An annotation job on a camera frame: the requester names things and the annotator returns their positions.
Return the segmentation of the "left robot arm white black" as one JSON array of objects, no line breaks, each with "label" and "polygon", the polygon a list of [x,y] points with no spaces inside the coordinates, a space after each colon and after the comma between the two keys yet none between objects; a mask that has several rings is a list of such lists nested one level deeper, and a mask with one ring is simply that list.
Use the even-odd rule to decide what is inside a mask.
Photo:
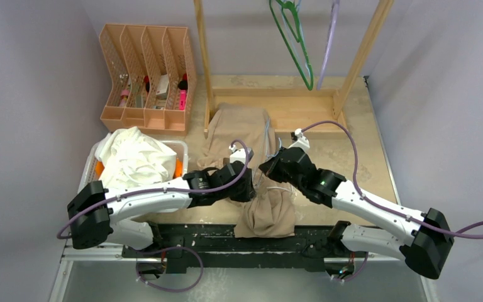
[{"label": "left robot arm white black", "polygon": [[244,203],[254,197],[252,170],[240,161],[130,189],[108,189],[101,181],[91,181],[67,205],[69,238],[77,250],[109,242],[155,257],[162,251],[161,238],[133,217],[211,206],[222,199]]}]

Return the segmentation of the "green hanger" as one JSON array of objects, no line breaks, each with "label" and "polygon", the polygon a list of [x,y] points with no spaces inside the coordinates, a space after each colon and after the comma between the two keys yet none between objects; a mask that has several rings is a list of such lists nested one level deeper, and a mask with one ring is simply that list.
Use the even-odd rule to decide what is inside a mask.
[{"label": "green hanger", "polygon": [[306,89],[314,88],[314,73],[306,48],[300,19],[302,1],[269,0],[268,5],[274,23],[283,39],[289,55]]}]

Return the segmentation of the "orange shorts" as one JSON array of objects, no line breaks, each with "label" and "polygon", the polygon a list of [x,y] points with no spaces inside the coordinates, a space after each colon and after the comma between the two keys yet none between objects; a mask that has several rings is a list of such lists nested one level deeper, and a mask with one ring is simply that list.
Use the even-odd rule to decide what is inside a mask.
[{"label": "orange shorts", "polygon": [[[100,177],[102,172],[104,170],[104,166],[102,162],[97,162],[94,165],[94,173],[96,177]],[[175,165],[175,171],[173,174],[173,178],[177,178],[182,176],[183,173],[183,162],[180,161],[179,159],[176,159],[176,165]]]}]

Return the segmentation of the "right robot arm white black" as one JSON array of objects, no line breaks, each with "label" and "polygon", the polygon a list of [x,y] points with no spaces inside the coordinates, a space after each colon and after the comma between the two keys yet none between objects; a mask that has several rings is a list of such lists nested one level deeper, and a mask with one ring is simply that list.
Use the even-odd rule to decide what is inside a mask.
[{"label": "right robot arm white black", "polygon": [[258,167],[269,179],[287,182],[311,202],[346,211],[374,224],[365,228],[338,222],[328,239],[330,252],[373,252],[405,262],[415,273],[438,279],[454,244],[445,215],[401,207],[364,191],[328,169],[317,168],[299,147],[282,148],[276,157]]}]

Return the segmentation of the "lilac plastic hanger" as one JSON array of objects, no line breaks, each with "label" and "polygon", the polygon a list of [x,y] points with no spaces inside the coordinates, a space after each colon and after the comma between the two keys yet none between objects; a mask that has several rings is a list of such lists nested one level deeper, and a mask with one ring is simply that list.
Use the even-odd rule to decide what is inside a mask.
[{"label": "lilac plastic hanger", "polygon": [[340,2],[341,2],[340,0],[334,0],[332,1],[332,4],[331,4],[331,19],[330,19],[329,28],[328,28],[328,36],[326,41],[325,53],[323,57],[323,62],[321,64],[321,70],[319,73],[318,82],[316,85],[316,89],[318,91],[321,89],[323,85],[323,79],[325,78],[326,70],[330,60],[331,48],[332,48],[333,39],[335,36],[335,29],[336,29],[336,24],[338,19]]}]

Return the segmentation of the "beige shorts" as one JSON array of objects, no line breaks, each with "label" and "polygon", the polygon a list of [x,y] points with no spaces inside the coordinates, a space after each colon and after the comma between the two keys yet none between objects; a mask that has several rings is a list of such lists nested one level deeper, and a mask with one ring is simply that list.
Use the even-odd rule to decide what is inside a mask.
[{"label": "beige shorts", "polygon": [[[230,156],[229,145],[234,139],[242,140],[252,148],[254,156],[249,163],[253,172],[262,155],[264,127],[268,112],[262,108],[221,103],[209,124],[211,133],[204,141],[203,156],[197,160],[199,169],[223,166]],[[264,175],[264,181],[248,203],[234,202],[240,214],[234,227],[237,238],[284,238],[294,235],[296,223],[292,202],[292,187]]]}]

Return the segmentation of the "white shorts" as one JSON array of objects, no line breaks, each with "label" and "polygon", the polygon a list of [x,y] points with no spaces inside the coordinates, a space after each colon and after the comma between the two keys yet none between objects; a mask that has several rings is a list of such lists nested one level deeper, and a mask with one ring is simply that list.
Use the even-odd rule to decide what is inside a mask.
[{"label": "white shorts", "polygon": [[104,167],[98,179],[109,189],[169,181],[177,160],[174,150],[136,126],[108,133],[98,143],[94,156]]}]

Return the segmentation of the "light blue hanger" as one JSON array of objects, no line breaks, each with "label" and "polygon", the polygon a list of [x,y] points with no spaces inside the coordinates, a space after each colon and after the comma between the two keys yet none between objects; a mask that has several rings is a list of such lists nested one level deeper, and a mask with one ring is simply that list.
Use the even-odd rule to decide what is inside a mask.
[{"label": "light blue hanger", "polygon": [[296,43],[303,45],[305,39],[299,16],[301,4],[302,1],[282,1],[280,13],[291,37]]}]

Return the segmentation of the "white plastic perforated basket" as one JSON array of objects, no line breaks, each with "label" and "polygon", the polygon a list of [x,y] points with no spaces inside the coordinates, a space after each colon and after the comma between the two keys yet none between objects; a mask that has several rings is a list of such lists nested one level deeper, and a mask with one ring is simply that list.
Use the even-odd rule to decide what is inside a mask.
[{"label": "white plastic perforated basket", "polygon": [[97,203],[106,208],[111,221],[120,221],[147,213],[171,213],[188,208],[192,198],[189,183],[181,177],[142,187],[108,189],[98,181],[94,173],[97,159],[90,151],[80,180],[77,195],[67,205],[69,217]]}]

